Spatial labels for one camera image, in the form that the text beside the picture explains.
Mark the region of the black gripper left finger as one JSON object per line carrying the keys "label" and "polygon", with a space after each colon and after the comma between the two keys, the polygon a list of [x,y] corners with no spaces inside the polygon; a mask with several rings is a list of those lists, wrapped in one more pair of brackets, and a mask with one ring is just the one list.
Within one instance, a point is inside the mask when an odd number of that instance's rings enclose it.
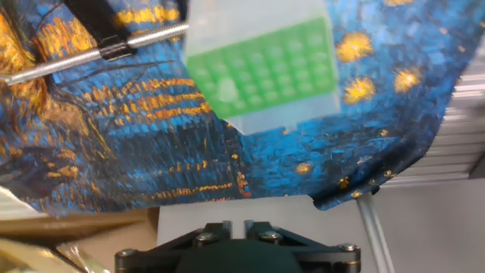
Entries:
{"label": "black gripper left finger", "polygon": [[176,271],[184,254],[232,238],[232,222],[209,223],[153,249],[123,249],[114,256],[115,271]]}

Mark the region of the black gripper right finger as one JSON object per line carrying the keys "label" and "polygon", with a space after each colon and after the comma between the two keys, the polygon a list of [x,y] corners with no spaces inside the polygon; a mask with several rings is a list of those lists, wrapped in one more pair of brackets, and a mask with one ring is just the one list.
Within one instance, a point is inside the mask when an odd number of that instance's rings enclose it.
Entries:
{"label": "black gripper right finger", "polygon": [[361,248],[354,243],[327,246],[267,221],[245,220],[245,238],[292,254],[303,271],[361,271]]}

